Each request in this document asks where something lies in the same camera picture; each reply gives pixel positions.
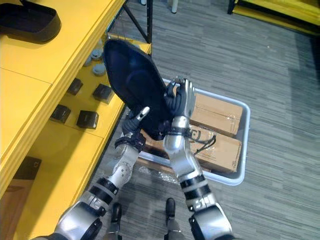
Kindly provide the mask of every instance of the black shelf frame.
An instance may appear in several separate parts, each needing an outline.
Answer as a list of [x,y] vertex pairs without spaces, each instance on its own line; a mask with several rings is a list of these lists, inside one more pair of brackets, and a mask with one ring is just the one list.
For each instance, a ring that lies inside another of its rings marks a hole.
[[146,1],[146,33],[143,30],[143,28],[141,27],[141,25],[139,24],[139,22],[137,21],[137,19],[135,18],[135,16],[133,15],[133,13],[131,12],[131,10],[129,9],[127,3],[128,3],[128,0],[126,0],[124,2],[124,4],[122,5],[120,11],[116,14],[116,16],[114,17],[114,20],[108,26],[107,31],[109,32],[109,30],[112,28],[112,26],[114,25],[115,21],[119,17],[119,15],[124,10],[128,14],[128,16],[131,19],[131,21],[134,23],[134,25],[136,26],[138,31],[141,33],[141,35],[144,38],[144,40],[148,44],[151,44],[152,43],[152,26],[153,26],[153,0],[147,0]]

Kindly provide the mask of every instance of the yellow table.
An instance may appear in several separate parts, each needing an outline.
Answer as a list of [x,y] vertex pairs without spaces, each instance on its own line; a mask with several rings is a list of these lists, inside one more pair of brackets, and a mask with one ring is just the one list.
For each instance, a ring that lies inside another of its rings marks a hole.
[[[119,118],[124,103],[92,97],[106,75],[82,67],[124,0],[38,0],[54,8],[59,34],[46,44],[0,35],[1,162],[0,197],[26,155],[42,160],[14,239],[50,234],[63,211],[84,190]],[[151,44],[129,40],[151,53]],[[66,93],[77,77],[77,95]],[[57,104],[71,109],[65,124],[48,120]],[[95,130],[76,125],[80,110],[99,114]]]

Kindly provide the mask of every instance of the gray object on shelf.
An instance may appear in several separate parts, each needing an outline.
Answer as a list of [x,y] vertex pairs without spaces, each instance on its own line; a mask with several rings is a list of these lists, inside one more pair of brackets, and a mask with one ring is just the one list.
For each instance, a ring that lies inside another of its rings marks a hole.
[[83,66],[84,66],[84,67],[90,66],[91,61],[92,61],[91,56],[88,56],[88,58],[85,60],[85,62],[84,62],[84,64],[83,64]]
[[101,64],[96,64],[93,68],[92,68],[92,72],[94,75],[96,76],[103,76],[106,74],[106,67],[103,63]]
[[94,49],[91,52],[90,57],[92,58],[93,61],[100,61],[102,58],[102,53],[103,51],[101,49]]

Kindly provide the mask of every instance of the black object on shelf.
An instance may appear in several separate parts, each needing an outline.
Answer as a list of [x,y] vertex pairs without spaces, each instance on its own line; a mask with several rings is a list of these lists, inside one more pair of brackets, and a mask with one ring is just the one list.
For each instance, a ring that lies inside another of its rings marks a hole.
[[59,33],[61,21],[55,9],[25,0],[20,1],[22,5],[0,4],[0,34],[43,44]]
[[99,115],[95,111],[81,110],[76,124],[83,129],[96,129]]
[[99,84],[99,86],[94,90],[92,95],[96,100],[108,104],[110,103],[110,100],[112,98],[111,93],[112,93],[111,87],[108,87],[107,85]]
[[68,107],[58,104],[55,107],[55,110],[53,111],[50,119],[64,124],[70,113],[71,110]]
[[66,92],[72,95],[76,95],[83,85],[84,84],[81,82],[79,78],[75,78]]

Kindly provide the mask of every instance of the yellow shelf edge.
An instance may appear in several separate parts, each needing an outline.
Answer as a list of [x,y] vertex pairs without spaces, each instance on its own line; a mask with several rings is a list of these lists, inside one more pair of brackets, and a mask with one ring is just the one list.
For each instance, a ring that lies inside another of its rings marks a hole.
[[262,21],[265,21],[268,23],[272,23],[275,25],[279,25],[282,27],[293,29],[293,30],[303,32],[306,34],[316,35],[316,36],[320,35],[320,32],[315,32],[315,31],[309,30],[307,28],[304,28],[302,25],[295,23],[293,21],[290,21],[288,19],[285,19],[285,18],[282,18],[279,16],[274,16],[274,15],[264,13],[264,12],[261,12],[258,10],[254,10],[251,8],[236,5],[233,9],[233,13],[243,15],[246,17],[250,17],[250,18],[254,18],[254,19],[258,19],[258,20],[262,20]]
[[289,1],[274,1],[274,0],[244,0],[245,2],[252,3],[303,21],[306,21],[311,24],[320,25],[320,9],[319,6],[311,7],[314,11],[304,9],[301,4],[303,2],[297,2],[294,0]]

